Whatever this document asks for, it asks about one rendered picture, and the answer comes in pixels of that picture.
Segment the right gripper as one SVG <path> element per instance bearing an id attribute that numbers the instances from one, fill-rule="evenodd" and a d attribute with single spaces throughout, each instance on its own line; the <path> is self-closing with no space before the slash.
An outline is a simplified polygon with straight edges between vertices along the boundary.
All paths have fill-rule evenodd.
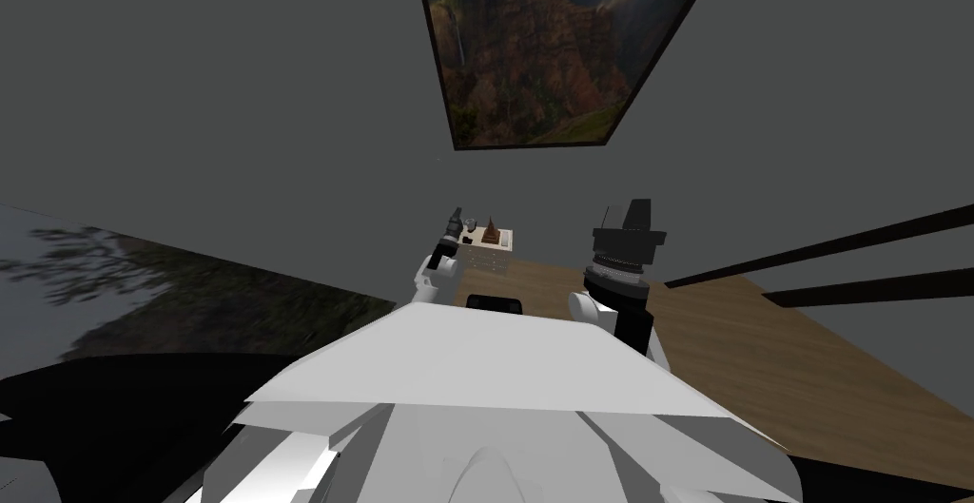
<path id="1" fill-rule="evenodd" d="M 651 225 L 651 199 L 633 199 L 628 207 L 608 206 L 600 227 L 593 230 L 593 261 L 603 264 L 653 264 L 656 246 L 665 242 L 667 233 L 651 230 Z"/>

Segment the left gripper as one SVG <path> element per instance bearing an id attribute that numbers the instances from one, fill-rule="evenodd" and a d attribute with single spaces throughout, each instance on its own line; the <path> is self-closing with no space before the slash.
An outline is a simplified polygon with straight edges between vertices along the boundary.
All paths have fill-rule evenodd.
<path id="1" fill-rule="evenodd" d="M 463 232 L 461 213 L 462 208 L 456 207 L 448 220 L 444 235 L 442 237 L 444 255 L 455 255 L 457 253 L 460 236 Z"/>

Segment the framed mountain landscape picture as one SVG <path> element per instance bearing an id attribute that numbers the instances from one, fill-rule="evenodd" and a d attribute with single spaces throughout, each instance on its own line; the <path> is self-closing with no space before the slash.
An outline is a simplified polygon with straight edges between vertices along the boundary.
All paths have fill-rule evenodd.
<path id="1" fill-rule="evenodd" d="M 422 0 L 456 151 L 609 142 L 696 0 Z"/>

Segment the small white drawer cabinet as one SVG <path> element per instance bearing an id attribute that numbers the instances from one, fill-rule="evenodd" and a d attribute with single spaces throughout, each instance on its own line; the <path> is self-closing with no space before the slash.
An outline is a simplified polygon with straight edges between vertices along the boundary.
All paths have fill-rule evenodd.
<path id="1" fill-rule="evenodd" d="M 513 258 L 514 232 L 497 227 L 492 218 L 463 221 L 457 259 L 468 269 L 504 274 Z"/>

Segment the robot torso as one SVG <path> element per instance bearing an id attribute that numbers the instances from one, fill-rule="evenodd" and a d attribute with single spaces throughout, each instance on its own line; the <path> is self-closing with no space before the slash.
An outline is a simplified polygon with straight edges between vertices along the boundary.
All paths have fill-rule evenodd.
<path id="1" fill-rule="evenodd" d="M 601 326 L 413 302 L 253 392 L 164 503 L 804 503 L 776 443 Z"/>

